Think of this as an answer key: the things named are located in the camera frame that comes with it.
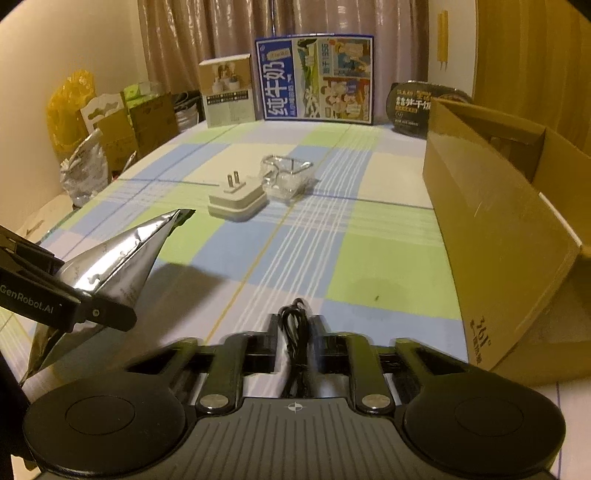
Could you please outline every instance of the table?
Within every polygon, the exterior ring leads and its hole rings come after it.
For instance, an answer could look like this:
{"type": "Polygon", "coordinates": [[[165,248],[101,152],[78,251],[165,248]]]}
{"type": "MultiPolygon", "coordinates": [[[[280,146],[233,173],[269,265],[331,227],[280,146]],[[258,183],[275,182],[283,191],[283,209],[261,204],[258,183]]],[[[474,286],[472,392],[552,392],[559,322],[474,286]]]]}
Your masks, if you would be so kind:
{"type": "MultiPolygon", "coordinates": [[[[28,380],[31,400],[65,382],[117,367],[183,337],[219,343],[263,330],[267,314],[305,298],[332,331],[377,345],[410,337],[466,359],[446,250],[421,176],[425,142],[388,127],[317,122],[198,125],[145,157],[43,243],[65,260],[156,215],[196,213],[167,240],[127,333],[105,329],[28,380]],[[256,176],[265,155],[318,166],[312,194],[271,202],[244,223],[209,216],[207,201],[234,170],[256,176]]],[[[0,310],[0,349],[20,378],[35,322],[0,310]]],[[[280,375],[249,377],[246,395],[275,396],[280,375]]],[[[579,439],[591,420],[588,381],[541,388],[561,407],[567,439],[553,467],[583,478],[591,460],[579,439]]]]}

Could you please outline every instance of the curtain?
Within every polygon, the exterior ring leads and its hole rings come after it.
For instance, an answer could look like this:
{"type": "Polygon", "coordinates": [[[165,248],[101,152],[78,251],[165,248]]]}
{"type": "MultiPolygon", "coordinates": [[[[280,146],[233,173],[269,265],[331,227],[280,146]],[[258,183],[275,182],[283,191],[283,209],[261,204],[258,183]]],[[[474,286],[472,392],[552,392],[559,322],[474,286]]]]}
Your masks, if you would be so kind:
{"type": "MultiPolygon", "coordinates": [[[[256,38],[298,33],[375,36],[375,116],[390,85],[426,80],[427,0],[138,0],[150,80],[171,92],[199,88],[202,60],[253,54],[256,38]]],[[[259,98],[258,82],[253,82],[259,98]]]]}

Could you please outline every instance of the white power adapter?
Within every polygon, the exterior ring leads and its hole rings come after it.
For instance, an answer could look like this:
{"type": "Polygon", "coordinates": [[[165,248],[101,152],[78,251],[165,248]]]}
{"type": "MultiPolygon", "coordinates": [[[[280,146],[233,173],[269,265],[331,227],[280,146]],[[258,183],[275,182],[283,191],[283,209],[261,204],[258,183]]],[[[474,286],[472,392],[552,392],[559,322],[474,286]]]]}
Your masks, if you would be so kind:
{"type": "Polygon", "coordinates": [[[220,185],[209,196],[207,209],[215,217],[244,222],[253,217],[268,203],[267,194],[259,179],[240,181],[238,172],[228,175],[228,185],[220,185]]]}

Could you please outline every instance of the metal screw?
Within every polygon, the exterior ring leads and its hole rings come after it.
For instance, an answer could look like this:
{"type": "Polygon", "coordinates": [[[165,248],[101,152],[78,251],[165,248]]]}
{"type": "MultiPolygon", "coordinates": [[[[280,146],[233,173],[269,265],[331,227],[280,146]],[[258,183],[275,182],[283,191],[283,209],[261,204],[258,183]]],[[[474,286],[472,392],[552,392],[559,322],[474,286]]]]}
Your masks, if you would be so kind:
{"type": "Polygon", "coordinates": [[[379,410],[380,408],[386,408],[390,405],[390,399],[386,395],[379,393],[372,393],[366,395],[361,399],[363,405],[372,410],[379,410]]]}
{"type": "Polygon", "coordinates": [[[216,408],[225,407],[228,404],[229,400],[225,395],[220,395],[218,393],[211,393],[209,395],[205,395],[199,403],[203,405],[205,408],[209,408],[214,410],[216,408]]]}

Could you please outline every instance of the brown cardboard box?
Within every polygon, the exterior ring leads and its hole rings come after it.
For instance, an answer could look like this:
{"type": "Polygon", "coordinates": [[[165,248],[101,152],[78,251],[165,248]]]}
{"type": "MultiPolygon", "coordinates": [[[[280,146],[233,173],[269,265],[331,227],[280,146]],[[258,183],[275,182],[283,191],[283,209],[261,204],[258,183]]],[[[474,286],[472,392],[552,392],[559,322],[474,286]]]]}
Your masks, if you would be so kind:
{"type": "Polygon", "coordinates": [[[138,158],[145,157],[178,135],[169,93],[134,106],[129,110],[129,116],[132,125],[126,109],[118,110],[96,124],[103,132],[100,143],[111,172],[120,172],[134,151],[138,152],[138,158]]]}
{"type": "Polygon", "coordinates": [[[129,116],[138,142],[140,158],[178,135],[170,93],[134,106],[129,110],[129,116]]]}
{"type": "Polygon", "coordinates": [[[134,129],[127,119],[127,110],[117,110],[99,120],[96,126],[103,132],[100,144],[107,157],[110,171],[121,172],[128,158],[138,149],[134,129]]]}
{"type": "Polygon", "coordinates": [[[591,375],[591,158],[533,122],[434,101],[423,177],[470,362],[525,384],[591,375]]]}

